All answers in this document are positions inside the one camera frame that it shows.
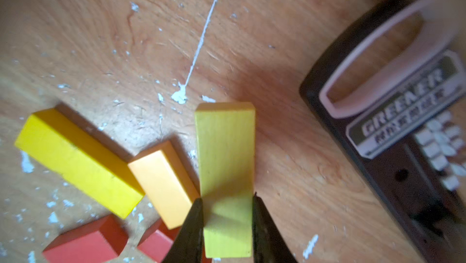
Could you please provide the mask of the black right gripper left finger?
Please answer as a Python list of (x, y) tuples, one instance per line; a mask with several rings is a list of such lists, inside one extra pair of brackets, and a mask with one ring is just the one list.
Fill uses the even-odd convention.
[(203, 259), (203, 202), (194, 201), (163, 263), (201, 263)]

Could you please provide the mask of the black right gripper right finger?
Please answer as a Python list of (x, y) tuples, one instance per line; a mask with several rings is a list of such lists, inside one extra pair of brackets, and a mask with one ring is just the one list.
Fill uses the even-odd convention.
[(255, 263), (297, 263), (262, 198), (254, 194), (252, 234)]

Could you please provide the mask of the red cube block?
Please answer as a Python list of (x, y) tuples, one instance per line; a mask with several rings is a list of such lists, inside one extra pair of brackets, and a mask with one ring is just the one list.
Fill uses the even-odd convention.
[[(138, 243), (138, 250), (156, 263), (162, 263), (172, 247), (183, 224), (160, 218), (143, 234)], [(202, 263), (210, 263), (203, 249)]]

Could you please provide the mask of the lime yellow long block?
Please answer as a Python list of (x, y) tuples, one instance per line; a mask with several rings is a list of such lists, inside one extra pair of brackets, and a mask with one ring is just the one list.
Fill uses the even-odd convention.
[(250, 102), (202, 103), (195, 130), (207, 258), (252, 255), (256, 109)]

